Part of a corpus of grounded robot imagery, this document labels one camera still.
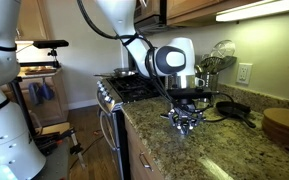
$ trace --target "kitchen cabinet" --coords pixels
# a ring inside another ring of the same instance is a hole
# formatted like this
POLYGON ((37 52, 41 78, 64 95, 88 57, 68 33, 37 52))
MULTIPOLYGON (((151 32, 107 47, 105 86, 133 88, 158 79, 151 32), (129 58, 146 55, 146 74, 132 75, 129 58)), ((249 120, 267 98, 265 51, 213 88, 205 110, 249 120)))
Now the kitchen cabinet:
POLYGON ((16 40, 49 40, 44 0, 22 0, 16 40))
POLYGON ((125 120, 127 131, 129 161, 131 177, 133 180, 162 180, 164 179, 158 170, 153 158, 139 139, 130 122, 125 120))
POLYGON ((259 0, 167 0, 167 25, 215 24, 216 13, 259 0))
MULTIPOLYGON (((35 113, 42 126, 49 126, 67 121, 68 116, 68 103, 62 81, 62 70, 58 70, 54 75, 46 75, 39 77, 23 77, 23 81, 19 83, 21 92, 23 94, 27 109, 32 113, 35 113), (35 105, 30 99, 30 92, 28 86, 30 83, 38 83, 39 86, 43 84, 43 81, 53 90, 54 97, 50 100, 43 99, 41 104, 35 105)), ((8 85, 2 87, 4 94, 16 102, 16 99, 8 85)))

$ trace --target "outlet cover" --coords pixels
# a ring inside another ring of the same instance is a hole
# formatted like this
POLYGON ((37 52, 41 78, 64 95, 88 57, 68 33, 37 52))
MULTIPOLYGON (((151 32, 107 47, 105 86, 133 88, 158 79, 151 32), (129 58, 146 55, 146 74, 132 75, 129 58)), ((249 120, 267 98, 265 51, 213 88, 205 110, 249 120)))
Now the outlet cover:
POLYGON ((252 65, 250 63, 239 63, 236 82, 249 84, 251 78, 252 65))

